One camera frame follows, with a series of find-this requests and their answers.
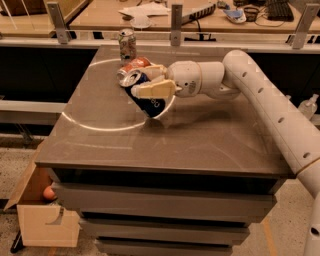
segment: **paper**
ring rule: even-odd
[[[137,15],[139,16],[168,15],[169,11],[170,11],[170,8],[166,8],[163,5],[156,4],[154,2],[119,10],[120,13],[125,15],[130,15],[132,17],[135,17]]]

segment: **box flap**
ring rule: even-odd
[[[24,191],[26,190],[34,171],[37,169],[36,164],[35,164],[35,159],[40,152],[42,144],[43,144],[43,142],[41,142],[39,144],[39,146],[36,149],[36,152],[31,157],[27,168],[22,173],[21,178],[19,179],[15,189],[12,192],[10,199],[8,200],[8,202],[4,208],[4,211],[9,209],[12,206],[18,204],[19,201],[21,200],[22,195],[23,195]]]

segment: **keyboard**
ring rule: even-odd
[[[268,20],[293,21],[288,0],[266,0]]]

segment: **cardboard box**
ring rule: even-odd
[[[41,145],[23,172],[5,210],[17,205],[18,219],[25,246],[76,247],[79,216],[60,205],[48,205],[43,190],[51,184],[46,170],[34,161]]]

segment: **soda can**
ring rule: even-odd
[[[125,66],[137,56],[136,37],[132,29],[125,28],[119,32],[121,65]]]
[[[159,115],[166,106],[164,99],[138,99],[131,93],[134,85],[139,85],[150,81],[146,74],[140,70],[131,70],[123,79],[123,87],[130,98],[139,106],[139,108],[148,116],[155,117]]]
[[[128,74],[128,72],[135,68],[144,68],[147,66],[150,66],[151,63],[146,57],[137,57],[130,61],[127,65],[123,66],[117,71],[117,78],[120,82],[120,85],[122,85],[124,77]]]

